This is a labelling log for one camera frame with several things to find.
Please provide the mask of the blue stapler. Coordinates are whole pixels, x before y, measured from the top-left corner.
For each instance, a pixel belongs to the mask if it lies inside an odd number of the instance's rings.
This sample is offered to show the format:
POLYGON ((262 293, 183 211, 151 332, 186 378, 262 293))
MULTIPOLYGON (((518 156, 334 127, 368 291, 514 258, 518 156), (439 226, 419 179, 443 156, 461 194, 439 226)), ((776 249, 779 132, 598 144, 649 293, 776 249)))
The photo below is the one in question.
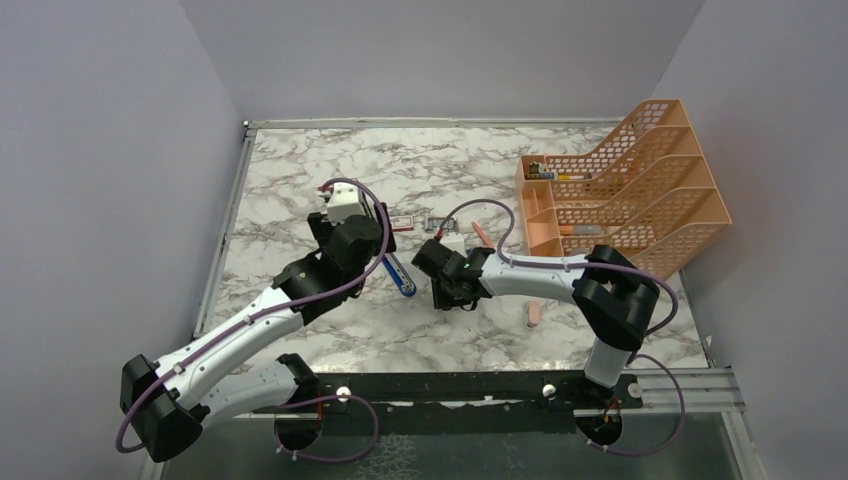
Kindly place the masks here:
POLYGON ((413 297, 417 293, 417 285, 393 253, 387 253, 382 263, 403 296, 413 297))

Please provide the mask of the red white staple box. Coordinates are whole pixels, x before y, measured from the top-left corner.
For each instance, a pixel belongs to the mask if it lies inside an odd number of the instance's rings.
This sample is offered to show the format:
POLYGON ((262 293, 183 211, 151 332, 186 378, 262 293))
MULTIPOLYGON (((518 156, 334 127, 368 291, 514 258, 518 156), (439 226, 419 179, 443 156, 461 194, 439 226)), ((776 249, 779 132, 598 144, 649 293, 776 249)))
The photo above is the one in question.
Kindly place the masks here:
POLYGON ((415 220, 412 215, 398 215, 390 218, 390 225, 393 231, 408 232, 415 229, 415 220))

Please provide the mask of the grey staple strips tray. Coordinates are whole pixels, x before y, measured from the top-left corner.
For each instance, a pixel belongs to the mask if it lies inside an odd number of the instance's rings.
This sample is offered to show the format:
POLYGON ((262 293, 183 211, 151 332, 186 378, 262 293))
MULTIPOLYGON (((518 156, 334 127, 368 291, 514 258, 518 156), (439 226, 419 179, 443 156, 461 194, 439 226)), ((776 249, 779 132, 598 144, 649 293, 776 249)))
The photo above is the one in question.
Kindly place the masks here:
POLYGON ((443 230, 444 232, 454 232, 457 230, 455 219, 441 216, 427 216, 424 227, 428 233, 437 233, 439 230, 443 230))

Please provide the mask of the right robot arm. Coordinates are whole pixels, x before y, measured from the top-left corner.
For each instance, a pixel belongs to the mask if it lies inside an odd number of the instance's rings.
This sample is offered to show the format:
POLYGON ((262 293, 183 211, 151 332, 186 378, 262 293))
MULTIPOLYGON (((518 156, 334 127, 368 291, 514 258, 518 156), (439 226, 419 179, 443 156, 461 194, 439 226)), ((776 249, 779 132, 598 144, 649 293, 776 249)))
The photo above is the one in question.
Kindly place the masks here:
POLYGON ((442 309, 474 308, 483 299, 502 296, 576 305, 595 335, 576 383, 579 398, 592 407, 616 395, 619 378, 640 350, 660 293, 668 287, 605 245, 585 256, 534 257, 484 247, 462 254, 429 239, 412 263, 431 280, 442 309))

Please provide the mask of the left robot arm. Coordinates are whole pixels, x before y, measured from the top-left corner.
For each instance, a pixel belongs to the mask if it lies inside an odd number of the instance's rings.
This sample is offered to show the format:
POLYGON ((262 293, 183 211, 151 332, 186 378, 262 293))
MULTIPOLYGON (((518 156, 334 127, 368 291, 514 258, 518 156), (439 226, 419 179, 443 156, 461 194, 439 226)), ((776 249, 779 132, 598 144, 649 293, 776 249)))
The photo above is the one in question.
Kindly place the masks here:
POLYGON ((339 222, 318 212, 309 221, 317 227, 317 250, 285 266, 235 316, 157 360, 139 354, 124 364, 118 452, 144 450, 164 462, 219 420, 273 404, 298 411, 322 402, 317 376, 297 354, 284 354, 252 376, 234 372, 274 341, 358 297, 395 249, 383 202, 360 206, 339 222))

